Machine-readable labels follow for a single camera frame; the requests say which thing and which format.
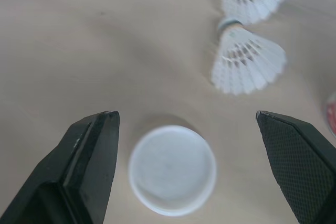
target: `beige table surface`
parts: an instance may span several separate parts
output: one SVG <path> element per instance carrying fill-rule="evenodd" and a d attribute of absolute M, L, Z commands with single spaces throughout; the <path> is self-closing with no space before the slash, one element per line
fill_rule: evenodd
<path fill-rule="evenodd" d="M 234 97 L 208 80 L 219 0 L 0 0 L 0 212 L 68 126 L 118 110 L 117 170 L 105 223 L 297 223 L 268 163 L 255 113 L 308 121 L 333 144 L 320 107 L 336 81 L 336 0 L 286 0 L 249 27 L 287 52 L 264 91 Z M 214 151 L 218 180 L 199 211 L 160 216 L 128 184 L 146 130 L 187 125 Z"/>

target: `blue band on shuttlecock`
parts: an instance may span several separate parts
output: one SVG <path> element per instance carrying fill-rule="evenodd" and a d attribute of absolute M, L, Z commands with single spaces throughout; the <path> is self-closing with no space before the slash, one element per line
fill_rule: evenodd
<path fill-rule="evenodd" d="M 240 24 L 240 25 L 242 25 L 242 23 L 239 22 L 236 19 L 233 19 L 233 18 L 223 18 L 219 22 L 219 24 L 218 24 L 218 32 L 222 33 L 227 27 L 229 27 L 230 25 L 233 25 L 233 24 Z"/>

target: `white round lid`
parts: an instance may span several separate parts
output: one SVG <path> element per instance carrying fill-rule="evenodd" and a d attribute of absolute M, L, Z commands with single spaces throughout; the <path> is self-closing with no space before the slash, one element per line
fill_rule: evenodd
<path fill-rule="evenodd" d="M 215 157 L 196 132 L 163 126 L 140 139 L 131 155 L 129 179 L 135 195 L 151 210 L 167 216 L 186 215 L 212 193 Z"/>

